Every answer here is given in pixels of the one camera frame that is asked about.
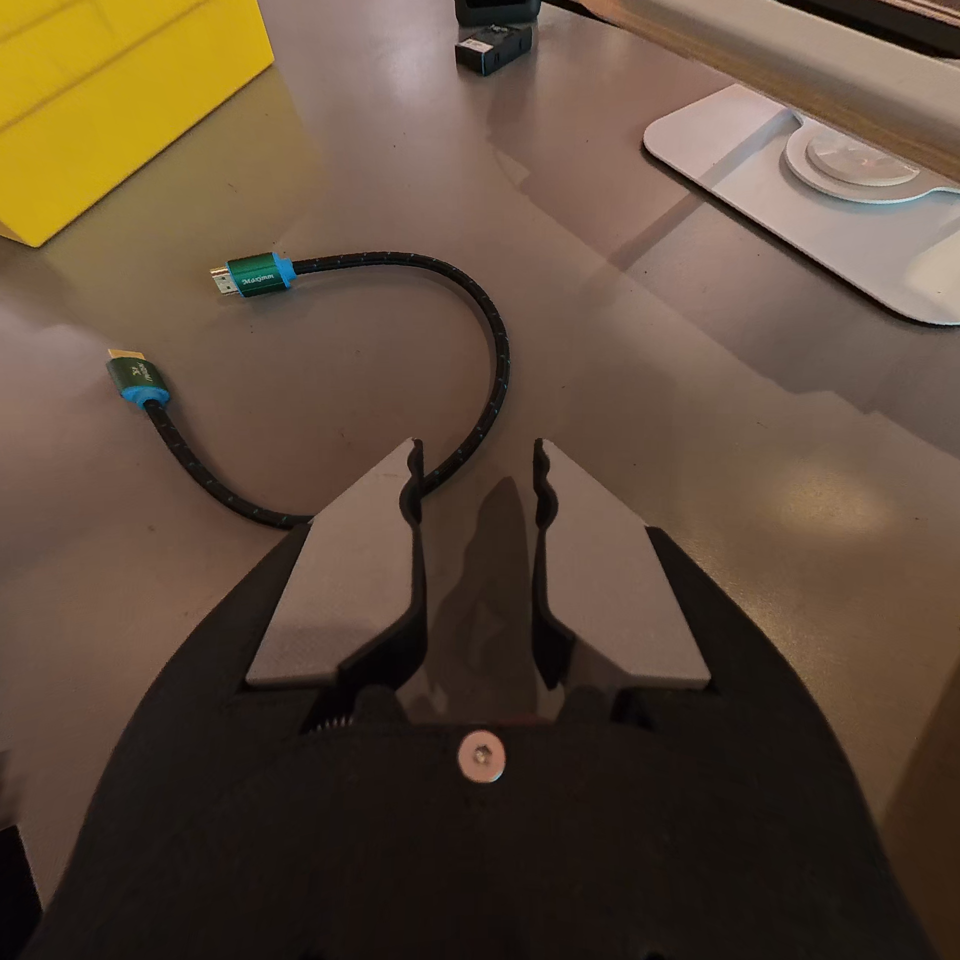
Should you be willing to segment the small black battery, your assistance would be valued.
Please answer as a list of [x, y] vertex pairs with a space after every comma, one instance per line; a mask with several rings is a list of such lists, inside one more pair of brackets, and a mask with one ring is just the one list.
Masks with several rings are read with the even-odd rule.
[[489, 77], [531, 52], [533, 40], [530, 23], [484, 26], [454, 44], [455, 63], [474, 74]]

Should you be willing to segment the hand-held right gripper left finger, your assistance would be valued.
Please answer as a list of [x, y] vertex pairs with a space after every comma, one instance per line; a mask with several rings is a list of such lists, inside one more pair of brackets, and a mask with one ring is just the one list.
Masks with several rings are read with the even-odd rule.
[[258, 689], [398, 690], [427, 648], [424, 449], [408, 438], [314, 516], [246, 674]]

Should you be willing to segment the black charging case with screen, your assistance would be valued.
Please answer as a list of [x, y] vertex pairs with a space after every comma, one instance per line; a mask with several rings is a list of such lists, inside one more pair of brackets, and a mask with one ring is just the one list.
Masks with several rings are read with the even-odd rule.
[[542, 1], [454, 1], [459, 25], [467, 27], [512, 26], [535, 22]]

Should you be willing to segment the braided hdmi cable green plugs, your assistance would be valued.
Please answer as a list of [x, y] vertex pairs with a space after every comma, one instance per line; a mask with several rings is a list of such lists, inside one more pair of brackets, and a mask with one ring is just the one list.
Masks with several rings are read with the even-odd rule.
[[[293, 260], [265, 252], [226, 261], [210, 275], [224, 296], [248, 299], [291, 288], [294, 281], [315, 274], [366, 268], [409, 268], [425, 271], [459, 288], [486, 321], [492, 343], [493, 373], [488, 399], [474, 426], [456, 448], [420, 482], [423, 495], [435, 493], [460, 472], [490, 434], [506, 400], [511, 351], [507, 328], [497, 306], [481, 285], [454, 265], [410, 251], [363, 251]], [[166, 449], [191, 480], [223, 508], [242, 519], [277, 531], [290, 531], [313, 519], [312, 514], [270, 510], [231, 490], [195, 455], [166, 407], [170, 390], [159, 369], [135, 351], [109, 352], [106, 371], [121, 399], [145, 412]]]

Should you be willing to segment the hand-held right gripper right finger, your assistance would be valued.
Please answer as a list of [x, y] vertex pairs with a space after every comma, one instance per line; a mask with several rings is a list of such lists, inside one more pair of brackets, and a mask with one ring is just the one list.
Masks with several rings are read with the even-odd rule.
[[711, 672], [642, 518], [534, 441], [532, 652], [546, 690], [701, 691]]

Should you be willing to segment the yellow plastic bin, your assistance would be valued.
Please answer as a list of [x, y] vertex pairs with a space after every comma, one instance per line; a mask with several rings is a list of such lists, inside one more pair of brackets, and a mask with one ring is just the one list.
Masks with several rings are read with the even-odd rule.
[[273, 61], [257, 1], [3, 1], [2, 237], [42, 246]]

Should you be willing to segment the white board stand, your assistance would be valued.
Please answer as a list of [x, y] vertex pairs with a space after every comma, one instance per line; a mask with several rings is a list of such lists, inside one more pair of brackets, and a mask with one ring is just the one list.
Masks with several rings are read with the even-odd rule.
[[958, 328], [958, 60], [780, 2], [579, 2], [731, 83], [651, 157], [906, 320]]

